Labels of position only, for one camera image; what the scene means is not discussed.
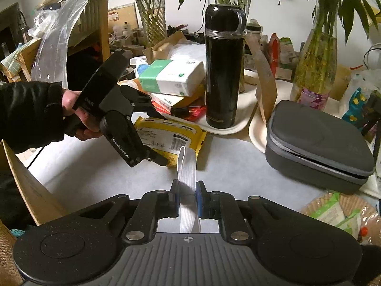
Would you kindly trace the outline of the person left hand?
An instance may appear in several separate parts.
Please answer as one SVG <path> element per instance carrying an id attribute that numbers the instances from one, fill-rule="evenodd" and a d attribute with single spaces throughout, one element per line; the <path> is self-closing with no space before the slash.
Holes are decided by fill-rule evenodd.
<path id="1" fill-rule="evenodd" d="M 86 141 L 92 138 L 99 138 L 103 134 L 100 131 L 100 124 L 97 119 L 90 115 L 86 110 L 81 107 L 78 107 L 76 110 L 73 109 L 77 98 L 80 95 L 80 91 L 73 90 L 62 90 L 62 107 L 63 107 L 63 115 L 71 116 L 75 114 L 80 121 L 84 124 L 85 129 L 77 129 L 75 132 L 75 137 L 81 141 Z"/>

